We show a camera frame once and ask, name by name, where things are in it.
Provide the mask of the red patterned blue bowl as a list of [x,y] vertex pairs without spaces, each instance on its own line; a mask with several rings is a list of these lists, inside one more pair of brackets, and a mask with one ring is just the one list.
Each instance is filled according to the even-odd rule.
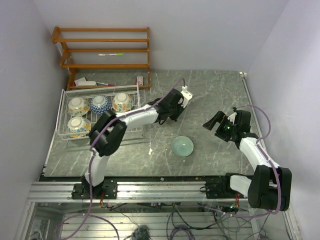
[[90,108],[96,115],[102,115],[105,111],[111,110],[112,104],[107,97],[97,95],[91,100]]

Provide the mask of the star and leaves bowl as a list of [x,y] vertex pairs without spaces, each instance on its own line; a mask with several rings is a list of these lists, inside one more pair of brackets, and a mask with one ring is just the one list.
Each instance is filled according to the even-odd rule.
[[119,113],[128,112],[134,106],[133,98],[124,92],[116,94],[112,100],[112,108]]

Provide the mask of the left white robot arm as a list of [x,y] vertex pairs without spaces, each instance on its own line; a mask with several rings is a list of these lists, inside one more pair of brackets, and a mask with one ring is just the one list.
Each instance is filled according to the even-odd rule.
[[105,180],[105,171],[111,155],[121,145],[127,131],[158,123],[163,125],[167,119],[177,121],[187,107],[193,94],[187,86],[181,90],[172,88],[162,98],[140,107],[136,110],[116,114],[105,111],[89,132],[91,158],[86,173],[81,182],[73,186],[73,200],[89,200],[107,196],[115,199],[115,189]]

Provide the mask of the orange star leaf bowl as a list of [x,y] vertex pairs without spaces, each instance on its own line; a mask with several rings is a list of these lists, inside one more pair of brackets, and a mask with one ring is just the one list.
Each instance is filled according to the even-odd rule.
[[72,117],[82,117],[90,110],[90,104],[87,99],[74,97],[68,102],[68,113]]

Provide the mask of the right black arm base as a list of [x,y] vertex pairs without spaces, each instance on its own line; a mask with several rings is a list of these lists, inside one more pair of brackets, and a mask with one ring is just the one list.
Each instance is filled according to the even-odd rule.
[[226,185],[219,182],[206,182],[204,186],[199,188],[201,193],[204,193],[207,199],[228,199],[231,198],[231,193],[227,192]]

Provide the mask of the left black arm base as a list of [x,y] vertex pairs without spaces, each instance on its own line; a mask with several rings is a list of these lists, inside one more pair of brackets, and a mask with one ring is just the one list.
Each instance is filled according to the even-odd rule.
[[[118,185],[113,180],[107,179],[97,186],[92,186],[92,198],[93,199],[107,199],[115,200],[117,198]],[[84,180],[81,183],[73,185],[71,192],[71,198],[73,200],[89,200],[90,195],[90,184]]]

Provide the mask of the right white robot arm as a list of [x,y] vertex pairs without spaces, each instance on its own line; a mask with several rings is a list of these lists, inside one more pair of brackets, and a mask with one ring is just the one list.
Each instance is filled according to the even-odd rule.
[[292,172],[278,165],[263,149],[259,137],[251,132],[251,113],[233,108],[233,114],[218,111],[203,124],[211,131],[219,124],[215,136],[225,142],[233,142],[248,159],[254,173],[247,176],[240,173],[226,173],[214,185],[206,183],[206,192],[221,192],[226,198],[236,193],[248,199],[251,207],[267,211],[287,211],[290,206]]

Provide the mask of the orange blue floral bowl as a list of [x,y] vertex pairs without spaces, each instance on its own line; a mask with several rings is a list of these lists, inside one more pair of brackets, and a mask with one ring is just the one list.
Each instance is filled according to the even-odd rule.
[[71,138],[82,138],[91,131],[91,122],[82,116],[72,117],[67,123],[67,132]]

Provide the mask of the plain light teal bowl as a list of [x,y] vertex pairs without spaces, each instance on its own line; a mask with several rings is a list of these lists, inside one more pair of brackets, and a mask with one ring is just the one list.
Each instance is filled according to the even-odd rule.
[[187,136],[177,136],[170,144],[172,152],[179,157],[187,157],[194,150],[194,143]]

